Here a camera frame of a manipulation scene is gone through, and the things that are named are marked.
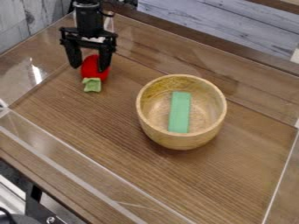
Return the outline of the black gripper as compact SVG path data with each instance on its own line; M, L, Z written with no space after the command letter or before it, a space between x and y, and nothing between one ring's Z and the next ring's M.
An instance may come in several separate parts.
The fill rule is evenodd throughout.
M111 64L116 51L118 35L104 28L104 17L100 0L74 0L75 26L60 28L60 44L64 46L70 65L82 65L82 48L99 50L98 70L104 72Z

